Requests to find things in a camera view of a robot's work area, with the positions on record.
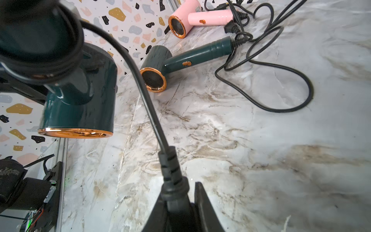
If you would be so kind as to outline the green hair dryer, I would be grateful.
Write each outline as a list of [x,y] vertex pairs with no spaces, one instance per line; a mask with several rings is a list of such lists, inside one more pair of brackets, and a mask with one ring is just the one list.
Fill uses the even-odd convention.
[[84,24],[66,1],[1,1],[1,91],[44,106],[41,135],[113,135],[117,66]]
[[242,44],[243,39],[225,37],[177,56],[173,56],[167,47],[156,45],[147,54],[140,73],[148,91],[163,92],[167,88],[170,73],[231,55],[233,50]]

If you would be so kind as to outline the pink hair dryer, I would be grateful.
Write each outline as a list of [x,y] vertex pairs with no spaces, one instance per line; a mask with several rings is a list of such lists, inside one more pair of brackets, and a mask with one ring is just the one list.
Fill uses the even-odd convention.
[[195,26],[225,26],[235,20],[231,10],[202,11],[199,1],[185,1],[168,19],[171,32],[183,39]]

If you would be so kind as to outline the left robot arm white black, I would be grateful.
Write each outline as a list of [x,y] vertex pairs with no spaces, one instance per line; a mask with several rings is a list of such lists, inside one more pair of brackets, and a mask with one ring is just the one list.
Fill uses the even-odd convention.
[[[1,212],[33,211],[22,217],[24,232],[56,232],[62,200],[64,163],[56,162],[51,169],[46,163],[54,154],[27,165],[12,156],[1,159]],[[44,178],[27,177],[27,168],[42,163]]]

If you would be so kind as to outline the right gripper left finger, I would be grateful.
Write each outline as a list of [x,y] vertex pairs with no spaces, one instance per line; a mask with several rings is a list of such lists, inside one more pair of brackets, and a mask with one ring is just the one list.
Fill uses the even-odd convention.
[[159,195],[142,232],[167,232],[168,225],[167,204]]

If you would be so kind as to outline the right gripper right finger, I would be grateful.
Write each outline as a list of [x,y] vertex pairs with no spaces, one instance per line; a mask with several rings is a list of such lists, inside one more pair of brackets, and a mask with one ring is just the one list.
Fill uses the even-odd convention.
[[199,232],[225,232],[201,182],[195,183],[194,199]]

